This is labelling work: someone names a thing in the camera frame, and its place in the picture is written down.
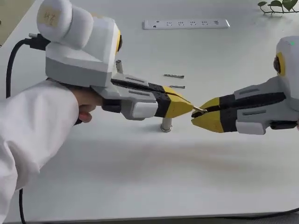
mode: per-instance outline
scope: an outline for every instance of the power strip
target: power strip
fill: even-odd
[[[224,19],[145,20],[143,22],[143,29],[207,29],[229,27],[228,21]]]

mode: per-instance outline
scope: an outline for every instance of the human hand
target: human hand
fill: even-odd
[[[89,88],[70,88],[79,105],[79,120],[88,123],[92,120],[91,111],[102,106],[103,98]]]

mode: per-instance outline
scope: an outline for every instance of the table surface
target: table surface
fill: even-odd
[[[263,15],[257,1],[73,0],[115,18],[123,35],[117,59],[124,73],[178,90],[195,105],[259,84],[276,73],[281,37],[298,34],[297,15]],[[13,46],[37,33],[36,0],[0,49],[0,95]],[[225,18],[228,29],[142,30],[144,19]],[[44,52],[20,49],[16,94],[45,79]],[[163,74],[185,75],[185,79]],[[162,133],[161,119],[128,121],[100,108],[90,124],[74,127],[58,154],[24,188],[28,221],[205,217],[289,210],[299,206],[296,130],[264,136],[217,134],[187,114]],[[7,222],[19,221],[14,195]]]

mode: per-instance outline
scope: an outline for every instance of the white sleeve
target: white sleeve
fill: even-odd
[[[77,118],[73,93],[52,81],[0,101],[0,224],[15,190],[57,153]]]

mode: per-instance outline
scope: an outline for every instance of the small metal rod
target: small metal rod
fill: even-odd
[[[162,132],[170,132],[172,130],[172,118],[163,118],[160,126]]]
[[[184,86],[184,85],[170,85],[169,87],[171,87],[171,88],[179,88],[179,89],[185,89],[186,88],[186,86]]]
[[[117,60],[115,63],[116,63],[116,70],[117,70],[117,72],[123,74],[121,60]]]
[[[185,76],[177,76],[177,75],[171,75],[171,74],[164,74],[166,77],[172,77],[172,78],[185,78]]]
[[[207,110],[205,110],[205,109],[200,109],[200,108],[198,108],[198,107],[195,107],[195,106],[193,106],[193,109],[194,109],[194,110],[196,110],[196,111],[199,111],[199,112],[201,112],[202,114],[205,114],[205,113],[207,113]]]

